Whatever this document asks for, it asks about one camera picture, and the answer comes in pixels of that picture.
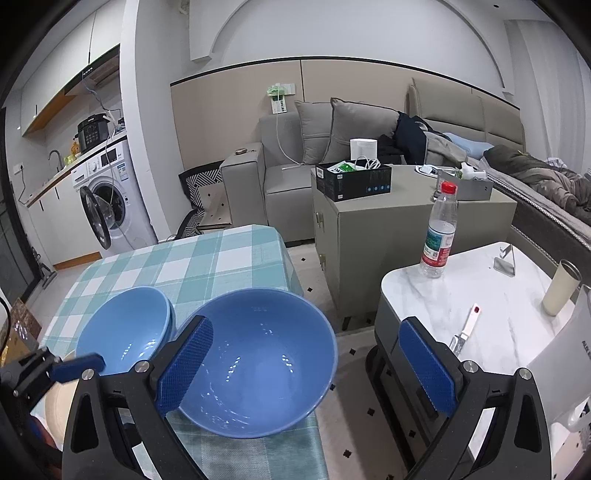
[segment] light blue bowl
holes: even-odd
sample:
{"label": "light blue bowl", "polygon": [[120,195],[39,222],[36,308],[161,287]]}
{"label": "light blue bowl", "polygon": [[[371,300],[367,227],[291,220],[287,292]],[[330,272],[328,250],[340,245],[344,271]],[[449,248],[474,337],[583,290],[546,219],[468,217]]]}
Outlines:
{"label": "light blue bowl", "polygon": [[104,303],[78,339],[76,356],[98,353],[105,360],[101,375],[129,371],[150,359],[174,335],[174,309],[154,287],[130,288]]}
{"label": "light blue bowl", "polygon": [[247,288],[197,310],[213,345],[180,406],[198,426],[250,439],[281,432],[320,403],[336,372],[337,346],[324,314],[302,297]]}

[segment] silver bolt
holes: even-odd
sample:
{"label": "silver bolt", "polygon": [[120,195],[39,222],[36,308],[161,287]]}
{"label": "silver bolt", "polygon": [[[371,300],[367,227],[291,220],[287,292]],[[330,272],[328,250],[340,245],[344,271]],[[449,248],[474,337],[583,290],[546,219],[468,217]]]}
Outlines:
{"label": "silver bolt", "polygon": [[529,380],[531,378],[531,372],[526,368],[519,369],[519,376],[523,378],[523,380]]}
{"label": "silver bolt", "polygon": [[478,372],[478,364],[472,360],[466,360],[462,365],[466,372],[470,372],[471,374]]}
{"label": "silver bolt", "polygon": [[147,360],[140,360],[134,366],[134,370],[139,374],[144,373],[148,368],[150,368],[150,362]]}
{"label": "silver bolt", "polygon": [[82,380],[90,380],[94,375],[95,371],[91,368],[87,368],[82,372]]}

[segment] black cardboard box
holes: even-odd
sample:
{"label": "black cardboard box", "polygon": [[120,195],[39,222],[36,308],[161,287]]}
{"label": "black cardboard box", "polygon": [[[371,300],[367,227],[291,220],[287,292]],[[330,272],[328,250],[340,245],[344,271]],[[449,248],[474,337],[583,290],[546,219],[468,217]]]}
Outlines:
{"label": "black cardboard box", "polygon": [[333,165],[336,163],[316,165],[316,188],[334,202],[390,192],[392,168],[389,165],[345,173],[329,171]]}

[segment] box of cables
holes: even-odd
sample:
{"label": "box of cables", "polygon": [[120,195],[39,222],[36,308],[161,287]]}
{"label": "box of cables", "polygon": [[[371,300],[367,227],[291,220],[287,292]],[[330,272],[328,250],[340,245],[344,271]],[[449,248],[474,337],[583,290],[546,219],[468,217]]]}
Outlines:
{"label": "box of cables", "polygon": [[349,162],[316,165],[316,187],[333,202],[389,193],[392,168],[352,168]]}

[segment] white knife handle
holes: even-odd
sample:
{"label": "white knife handle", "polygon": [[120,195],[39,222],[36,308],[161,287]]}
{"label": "white knife handle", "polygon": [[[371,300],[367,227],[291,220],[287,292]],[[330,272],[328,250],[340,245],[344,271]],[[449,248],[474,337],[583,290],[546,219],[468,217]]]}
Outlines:
{"label": "white knife handle", "polygon": [[464,329],[462,330],[462,335],[466,335],[467,337],[470,336],[481,311],[482,309],[477,303],[472,305],[472,309],[470,310],[470,314],[468,315],[468,318],[466,319],[466,324],[464,325]]}

